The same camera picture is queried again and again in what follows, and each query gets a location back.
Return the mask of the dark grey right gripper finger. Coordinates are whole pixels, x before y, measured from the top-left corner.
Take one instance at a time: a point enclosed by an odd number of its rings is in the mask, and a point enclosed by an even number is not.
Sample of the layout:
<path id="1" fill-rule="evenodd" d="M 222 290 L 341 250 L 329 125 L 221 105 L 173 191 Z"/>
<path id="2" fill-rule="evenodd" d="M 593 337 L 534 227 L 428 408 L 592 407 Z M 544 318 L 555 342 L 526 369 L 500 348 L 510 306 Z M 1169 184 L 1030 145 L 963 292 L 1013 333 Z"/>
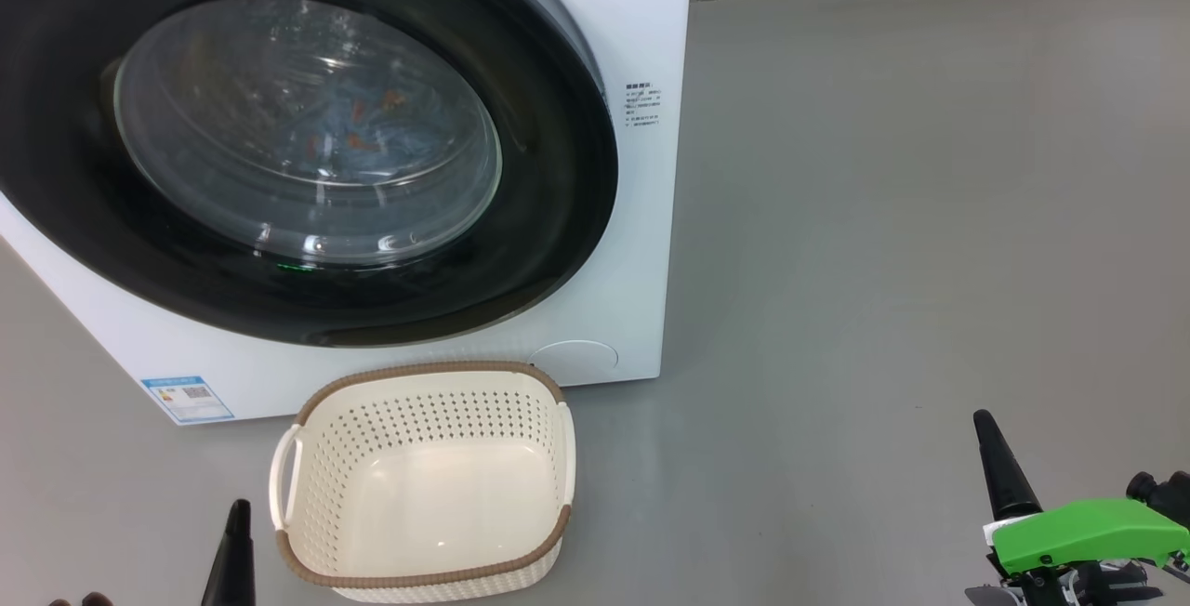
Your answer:
<path id="1" fill-rule="evenodd" d="M 1036 493 L 1000 432 L 995 417 L 987 410 L 978 410 L 973 412 L 972 421 L 994 521 L 1041 513 L 1044 510 Z"/>

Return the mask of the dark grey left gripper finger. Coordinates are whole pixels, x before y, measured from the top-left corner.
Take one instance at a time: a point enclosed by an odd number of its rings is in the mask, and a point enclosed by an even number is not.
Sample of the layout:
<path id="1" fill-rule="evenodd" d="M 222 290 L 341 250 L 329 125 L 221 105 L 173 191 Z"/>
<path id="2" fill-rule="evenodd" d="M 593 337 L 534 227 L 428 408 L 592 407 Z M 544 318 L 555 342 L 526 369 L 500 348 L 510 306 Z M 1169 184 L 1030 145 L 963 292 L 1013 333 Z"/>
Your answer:
<path id="1" fill-rule="evenodd" d="M 232 504 L 201 606 L 257 606 L 251 504 Z"/>

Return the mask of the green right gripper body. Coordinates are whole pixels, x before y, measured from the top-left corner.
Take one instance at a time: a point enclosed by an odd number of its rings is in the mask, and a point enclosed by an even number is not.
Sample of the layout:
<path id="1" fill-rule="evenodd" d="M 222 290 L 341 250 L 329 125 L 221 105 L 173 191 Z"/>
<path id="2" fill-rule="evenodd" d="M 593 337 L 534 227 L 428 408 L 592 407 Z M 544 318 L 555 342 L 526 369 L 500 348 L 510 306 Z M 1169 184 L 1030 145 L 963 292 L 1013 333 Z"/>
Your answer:
<path id="1" fill-rule="evenodd" d="M 997 585 L 971 606 L 1146 606 L 1147 568 L 1190 585 L 1190 529 L 1134 499 L 1089 499 L 985 526 Z"/>

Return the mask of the black round washer door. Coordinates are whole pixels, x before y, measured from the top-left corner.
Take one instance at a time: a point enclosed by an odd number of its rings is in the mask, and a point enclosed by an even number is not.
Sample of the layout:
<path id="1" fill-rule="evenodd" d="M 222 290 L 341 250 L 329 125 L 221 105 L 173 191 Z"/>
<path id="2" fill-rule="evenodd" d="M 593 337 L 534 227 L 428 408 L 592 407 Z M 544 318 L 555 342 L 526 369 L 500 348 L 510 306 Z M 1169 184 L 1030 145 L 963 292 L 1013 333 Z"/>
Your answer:
<path id="1" fill-rule="evenodd" d="M 433 165 L 273 164 L 284 93 L 441 93 Z M 234 335 L 430 342 L 551 296 L 619 179 L 599 76 L 538 0 L 0 0 L 0 194 L 106 283 Z"/>

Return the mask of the blue cartoon print garment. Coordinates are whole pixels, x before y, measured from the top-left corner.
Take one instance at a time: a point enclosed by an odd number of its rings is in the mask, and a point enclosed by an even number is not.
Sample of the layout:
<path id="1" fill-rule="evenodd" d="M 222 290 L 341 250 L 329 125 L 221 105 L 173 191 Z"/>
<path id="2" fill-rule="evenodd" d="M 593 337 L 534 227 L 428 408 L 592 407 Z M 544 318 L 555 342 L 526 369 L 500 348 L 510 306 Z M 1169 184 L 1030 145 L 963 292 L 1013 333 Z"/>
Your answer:
<path id="1" fill-rule="evenodd" d="M 333 77 L 284 93 L 273 127 L 273 164 L 332 179 L 405 175 L 433 165 L 441 93 L 422 85 Z"/>

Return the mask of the cream perforated laundry basket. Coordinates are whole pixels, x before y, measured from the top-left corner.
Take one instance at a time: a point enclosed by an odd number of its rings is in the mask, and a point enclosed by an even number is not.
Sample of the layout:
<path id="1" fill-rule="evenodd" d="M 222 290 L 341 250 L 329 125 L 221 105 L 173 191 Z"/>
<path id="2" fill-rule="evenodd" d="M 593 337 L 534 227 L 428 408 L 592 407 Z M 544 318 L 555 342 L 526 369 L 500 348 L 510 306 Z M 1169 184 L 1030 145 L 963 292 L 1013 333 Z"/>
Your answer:
<path id="1" fill-rule="evenodd" d="M 303 404 L 268 486 L 280 555 L 305 582 L 361 602 L 520 591 L 560 556 L 574 416 L 526 363 L 364 371 Z"/>

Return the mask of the white front-load washing machine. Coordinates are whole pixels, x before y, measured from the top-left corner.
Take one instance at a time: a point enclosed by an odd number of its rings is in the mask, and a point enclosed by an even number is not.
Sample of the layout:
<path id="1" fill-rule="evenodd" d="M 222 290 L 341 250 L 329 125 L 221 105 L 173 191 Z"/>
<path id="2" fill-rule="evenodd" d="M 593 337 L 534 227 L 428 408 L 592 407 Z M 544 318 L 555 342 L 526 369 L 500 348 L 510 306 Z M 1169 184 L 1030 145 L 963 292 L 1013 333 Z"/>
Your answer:
<path id="1" fill-rule="evenodd" d="M 616 381 L 656 377 L 666 320 L 690 0 L 538 1 L 599 76 L 614 124 L 619 179 L 608 226 L 590 258 L 551 296 L 503 321 L 390 346 L 273 342 L 192 321 L 106 283 L 40 235 L 1 194 L 0 239 L 140 389 L 140 380 L 199 376 L 234 420 L 293 416 L 314 391 L 346 375 L 441 361 L 527 363 L 544 345 L 566 341 L 615 349 Z M 659 125 L 624 127 L 622 92 L 633 82 L 654 82 L 663 89 Z"/>

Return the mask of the blue energy label sticker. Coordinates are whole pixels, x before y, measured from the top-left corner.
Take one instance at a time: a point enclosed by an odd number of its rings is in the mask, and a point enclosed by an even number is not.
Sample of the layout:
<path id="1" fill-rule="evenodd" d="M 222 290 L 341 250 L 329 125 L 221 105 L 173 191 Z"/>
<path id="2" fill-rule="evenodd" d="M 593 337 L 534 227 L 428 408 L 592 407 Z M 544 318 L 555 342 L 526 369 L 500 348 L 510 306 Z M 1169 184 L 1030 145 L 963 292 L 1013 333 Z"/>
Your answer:
<path id="1" fill-rule="evenodd" d="M 180 427 L 234 420 L 233 412 L 202 377 L 154 377 L 140 380 L 140 385 Z"/>

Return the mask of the round white filter cover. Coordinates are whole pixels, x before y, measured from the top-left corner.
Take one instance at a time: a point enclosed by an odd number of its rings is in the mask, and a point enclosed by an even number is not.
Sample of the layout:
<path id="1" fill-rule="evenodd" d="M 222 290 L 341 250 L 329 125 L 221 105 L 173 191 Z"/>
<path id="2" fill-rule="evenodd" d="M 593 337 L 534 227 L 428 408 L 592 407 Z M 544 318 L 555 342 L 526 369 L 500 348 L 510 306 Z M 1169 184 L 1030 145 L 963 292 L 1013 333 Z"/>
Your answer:
<path id="1" fill-rule="evenodd" d="M 591 341 L 566 341 L 544 345 L 527 363 L 549 374 L 560 387 L 608 383 L 619 380 L 619 352 Z"/>

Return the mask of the small printed text label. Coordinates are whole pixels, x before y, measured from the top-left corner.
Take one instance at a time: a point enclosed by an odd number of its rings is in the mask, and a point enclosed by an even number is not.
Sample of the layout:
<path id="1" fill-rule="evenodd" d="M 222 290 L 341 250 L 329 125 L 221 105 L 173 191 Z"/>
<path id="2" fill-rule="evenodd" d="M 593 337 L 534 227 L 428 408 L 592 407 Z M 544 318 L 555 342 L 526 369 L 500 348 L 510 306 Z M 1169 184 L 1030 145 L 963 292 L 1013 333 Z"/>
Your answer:
<path id="1" fill-rule="evenodd" d="M 625 85 L 621 110 L 625 129 L 659 125 L 664 111 L 663 89 L 654 82 Z"/>

